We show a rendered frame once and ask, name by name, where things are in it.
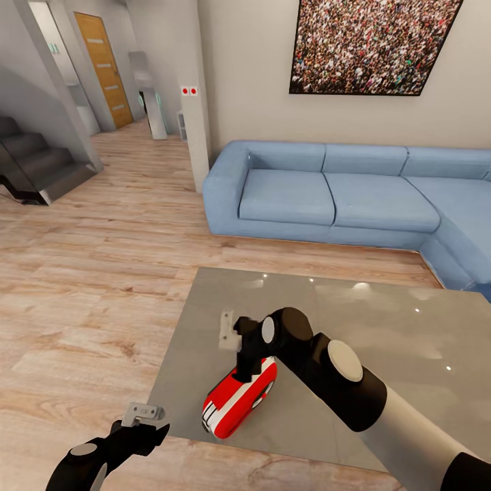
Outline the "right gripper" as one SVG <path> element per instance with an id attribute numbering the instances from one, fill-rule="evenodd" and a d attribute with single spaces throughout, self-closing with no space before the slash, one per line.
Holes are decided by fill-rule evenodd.
<path id="1" fill-rule="evenodd" d="M 236 322 L 235 334 L 242 336 L 242 349 L 237 353 L 237 373 L 232 378 L 240 383 L 251 383 L 252 374 L 261 374 L 261 355 L 251 347 L 251 333 L 260 321 L 240 318 Z"/>

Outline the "radio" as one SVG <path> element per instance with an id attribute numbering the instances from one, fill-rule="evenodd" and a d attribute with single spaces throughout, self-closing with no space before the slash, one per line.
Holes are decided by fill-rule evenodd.
<path id="1" fill-rule="evenodd" d="M 261 374 L 252 374 L 251 383 L 232 378 L 235 366 L 207 395 L 202 426 L 218 438 L 228 438 L 266 398 L 277 377 L 276 356 L 261 359 Z"/>

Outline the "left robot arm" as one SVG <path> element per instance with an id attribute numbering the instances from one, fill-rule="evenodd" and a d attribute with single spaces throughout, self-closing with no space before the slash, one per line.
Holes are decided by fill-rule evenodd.
<path id="1" fill-rule="evenodd" d="M 159 421 L 165 416 L 162 407 L 131 402 L 123 421 L 113 422 L 110 436 L 96 437 L 68 451 L 45 491 L 100 491 L 112 470 L 134 454 L 147 457 L 167 435 L 169 423 L 156 430 L 155 426 L 140 423 L 140 418 Z"/>

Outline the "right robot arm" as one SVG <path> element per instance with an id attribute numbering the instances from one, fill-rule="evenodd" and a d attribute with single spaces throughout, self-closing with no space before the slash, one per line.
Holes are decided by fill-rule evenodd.
<path id="1" fill-rule="evenodd" d="M 224 308 L 220 350 L 237 353 L 232 378 L 251 383 L 261 359 L 275 355 L 365 443 L 407 491 L 491 491 L 491 464 L 432 423 L 380 378 L 355 352 L 323 333 L 307 316 L 284 308 L 264 320 Z"/>

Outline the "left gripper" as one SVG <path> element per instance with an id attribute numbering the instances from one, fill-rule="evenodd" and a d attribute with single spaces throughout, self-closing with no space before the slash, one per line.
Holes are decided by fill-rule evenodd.
<path id="1" fill-rule="evenodd" d="M 169 423 L 159 430 L 156 430 L 155 426 L 143 423 L 132 428 L 122 426 L 121 423 L 122 420 L 114 421 L 109 434 L 117 435 L 123 442 L 124 454 L 120 464 L 134 454 L 147 457 L 155 446 L 159 447 L 162 444 L 170 428 Z"/>

